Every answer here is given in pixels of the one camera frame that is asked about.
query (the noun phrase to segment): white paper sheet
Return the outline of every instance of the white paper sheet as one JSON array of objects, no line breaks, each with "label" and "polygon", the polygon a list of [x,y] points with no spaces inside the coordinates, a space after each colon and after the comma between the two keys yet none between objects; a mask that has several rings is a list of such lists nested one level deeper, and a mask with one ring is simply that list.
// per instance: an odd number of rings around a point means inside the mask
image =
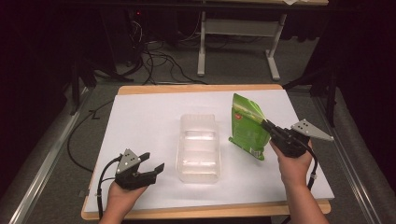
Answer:
[{"label": "white paper sheet", "polygon": [[[140,197],[134,210],[286,201],[276,154],[271,146],[265,147],[265,160],[259,161],[228,140],[235,92],[256,102],[265,117],[277,126],[289,128],[298,121],[288,95],[280,90],[118,95],[107,124],[85,212],[98,211],[94,194],[99,176],[106,164],[125,148],[137,156],[151,153],[150,159],[141,163],[140,172],[151,171],[165,163],[157,183]],[[177,177],[179,121],[183,114],[215,115],[219,125],[221,177],[214,185],[184,184]],[[110,166],[105,178],[113,177],[116,167],[116,163]],[[332,199],[332,190],[320,166],[317,174],[312,188],[314,197]],[[110,183],[106,181],[102,185],[104,208]]]}]

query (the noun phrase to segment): green bag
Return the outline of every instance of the green bag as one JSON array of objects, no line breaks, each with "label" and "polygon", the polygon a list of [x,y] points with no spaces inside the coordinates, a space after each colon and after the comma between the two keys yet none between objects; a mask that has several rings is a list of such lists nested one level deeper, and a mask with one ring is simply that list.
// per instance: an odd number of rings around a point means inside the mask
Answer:
[{"label": "green bag", "polygon": [[270,140],[270,134],[261,126],[263,119],[265,116],[256,103],[236,93],[233,95],[233,136],[229,140],[261,161],[264,146]]}]

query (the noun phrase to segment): table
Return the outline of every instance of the table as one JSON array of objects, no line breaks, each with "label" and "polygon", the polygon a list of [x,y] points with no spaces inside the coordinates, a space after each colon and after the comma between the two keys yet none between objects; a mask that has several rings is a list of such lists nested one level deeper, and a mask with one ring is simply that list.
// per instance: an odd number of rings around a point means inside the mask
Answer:
[{"label": "table", "polygon": [[[151,94],[151,93],[172,93],[172,92],[208,92],[208,91],[262,91],[262,90],[282,90],[278,85],[189,85],[189,86],[126,86],[121,87],[118,95],[128,94]],[[97,212],[85,212],[88,197],[83,205],[81,216],[84,219],[98,219]],[[329,201],[318,200],[318,205],[323,213],[331,211]],[[210,206],[190,206],[162,209],[133,210],[126,218],[188,218],[188,217],[255,217],[255,216],[275,216],[286,215],[289,209],[286,202],[275,203],[244,203],[244,204],[223,204]]]},{"label": "table", "polygon": [[[285,4],[283,0],[216,0],[214,2],[230,3],[259,3],[259,4]],[[327,6],[328,0],[314,0],[314,1],[297,1],[295,4],[307,4],[309,6]],[[240,20],[223,20],[223,19],[209,19],[206,17],[205,11],[201,13],[201,43],[198,55],[198,76],[205,75],[205,35],[250,35],[250,36],[268,36],[272,37],[272,45],[270,49],[265,50],[265,58],[267,59],[271,76],[274,81],[280,80],[279,72],[277,71],[274,54],[277,43],[282,34],[283,27],[287,14],[280,15],[278,21],[240,21]]]}]

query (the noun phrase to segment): gripper jaw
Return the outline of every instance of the gripper jaw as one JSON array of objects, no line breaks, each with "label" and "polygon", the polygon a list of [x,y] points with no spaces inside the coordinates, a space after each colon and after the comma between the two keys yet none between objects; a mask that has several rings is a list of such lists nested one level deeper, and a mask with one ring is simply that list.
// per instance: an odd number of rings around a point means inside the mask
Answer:
[{"label": "gripper jaw", "polygon": [[157,175],[163,171],[164,163],[157,166],[154,171],[139,173],[140,163],[148,159],[148,152],[137,157],[131,149],[126,149],[117,168],[116,183],[123,189],[139,189],[155,184]]}]

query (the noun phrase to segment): clear plastic tray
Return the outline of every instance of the clear plastic tray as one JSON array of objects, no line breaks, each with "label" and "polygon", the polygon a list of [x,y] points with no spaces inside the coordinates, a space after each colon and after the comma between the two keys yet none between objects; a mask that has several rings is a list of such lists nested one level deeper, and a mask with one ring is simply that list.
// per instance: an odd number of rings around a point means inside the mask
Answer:
[{"label": "clear plastic tray", "polygon": [[211,184],[219,180],[219,129],[214,115],[180,118],[177,173],[185,183]]}]

